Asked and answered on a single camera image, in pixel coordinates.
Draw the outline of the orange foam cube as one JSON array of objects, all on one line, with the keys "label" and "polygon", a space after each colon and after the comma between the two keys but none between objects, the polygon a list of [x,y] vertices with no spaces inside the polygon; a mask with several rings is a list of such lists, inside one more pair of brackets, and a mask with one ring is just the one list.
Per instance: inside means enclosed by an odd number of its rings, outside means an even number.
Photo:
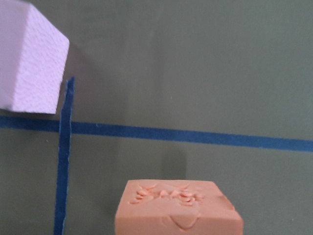
[{"label": "orange foam cube", "polygon": [[129,180],[115,215],[117,235],[241,235],[244,222],[214,182]]}]

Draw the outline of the pink foam cube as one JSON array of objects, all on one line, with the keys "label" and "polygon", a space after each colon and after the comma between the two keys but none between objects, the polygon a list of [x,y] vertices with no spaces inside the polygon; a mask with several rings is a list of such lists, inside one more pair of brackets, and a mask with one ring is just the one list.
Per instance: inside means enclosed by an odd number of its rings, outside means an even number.
[{"label": "pink foam cube", "polygon": [[63,35],[33,4],[0,2],[0,107],[55,114],[69,49]]}]

